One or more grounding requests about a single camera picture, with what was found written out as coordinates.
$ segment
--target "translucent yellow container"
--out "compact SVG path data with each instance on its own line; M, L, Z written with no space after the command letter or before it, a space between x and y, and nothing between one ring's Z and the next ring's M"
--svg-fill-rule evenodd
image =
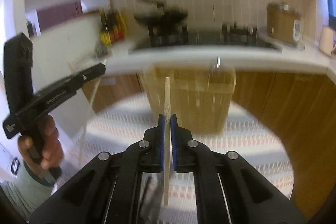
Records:
M140 75L154 117L164 112L165 78L170 78L171 113L192 133L219 134L236 86L232 69L152 67Z

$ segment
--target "logo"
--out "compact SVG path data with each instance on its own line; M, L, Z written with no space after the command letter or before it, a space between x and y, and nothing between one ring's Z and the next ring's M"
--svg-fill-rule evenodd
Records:
M11 124L11 125L7 125L6 126L6 129L8 130L8 132L12 132L14 130L14 128L15 128L15 124L14 123Z
M65 93L67 93L67 92L65 90L63 90L62 92L56 94L55 96L53 96L51 99L49 99L47 101L47 105L50 105L51 103L53 103L57 99L61 98Z

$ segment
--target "pan handle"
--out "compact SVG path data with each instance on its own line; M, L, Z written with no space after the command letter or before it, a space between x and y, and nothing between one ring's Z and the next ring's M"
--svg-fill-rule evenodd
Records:
M145 3L150 3L150 4L155 4L157 6L158 9L162 8L165 9L167 2L164 0L138 0L138 1L142 1Z

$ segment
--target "yellow label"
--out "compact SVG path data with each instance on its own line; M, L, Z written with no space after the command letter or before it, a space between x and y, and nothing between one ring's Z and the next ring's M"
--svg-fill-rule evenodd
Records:
M105 46L109 46L112 44L109 33L101 32L99 35L100 35L100 40L104 43Z

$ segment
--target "human hand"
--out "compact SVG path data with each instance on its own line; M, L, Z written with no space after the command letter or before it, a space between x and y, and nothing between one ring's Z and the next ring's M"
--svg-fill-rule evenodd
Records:
M58 140L58 130L54 119L48 115L38 122L38 128L44 134L44 146L42 150L43 159L40 166L33 162L29 148L33 145L33 140L29 136L20 136L17 145L23 160L30 170L40 178L43 178L41 168L48 170L57 167L63 159L64 153L61 143Z

